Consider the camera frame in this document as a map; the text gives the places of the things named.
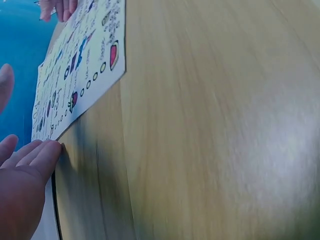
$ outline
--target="light wood surface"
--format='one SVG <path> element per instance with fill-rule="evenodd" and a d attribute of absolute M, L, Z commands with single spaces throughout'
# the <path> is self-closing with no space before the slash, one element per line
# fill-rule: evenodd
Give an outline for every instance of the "light wood surface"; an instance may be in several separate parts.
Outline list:
<path fill-rule="evenodd" d="M 320 238 L 311 0 L 127 0 L 126 63 L 60 139 L 63 240 Z"/>

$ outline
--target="blue background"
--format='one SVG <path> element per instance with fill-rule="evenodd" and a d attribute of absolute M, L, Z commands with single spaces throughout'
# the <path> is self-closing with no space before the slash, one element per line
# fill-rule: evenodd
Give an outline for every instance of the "blue background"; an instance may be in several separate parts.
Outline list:
<path fill-rule="evenodd" d="M 40 7 L 33 0 L 0 0 L 0 65 L 10 64 L 15 75 L 11 99 L 0 115 L 0 140 L 16 134 L 17 149 L 31 140 L 38 66 L 57 24 L 56 15 L 50 22 L 39 16 Z"/>

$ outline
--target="paper sheet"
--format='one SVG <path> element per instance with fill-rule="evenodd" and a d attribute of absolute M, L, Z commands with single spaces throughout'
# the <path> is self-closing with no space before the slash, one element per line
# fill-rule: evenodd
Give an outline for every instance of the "paper sheet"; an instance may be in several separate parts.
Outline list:
<path fill-rule="evenodd" d="M 125 0 L 83 0 L 38 67 L 31 139 L 59 138 L 125 67 Z"/>

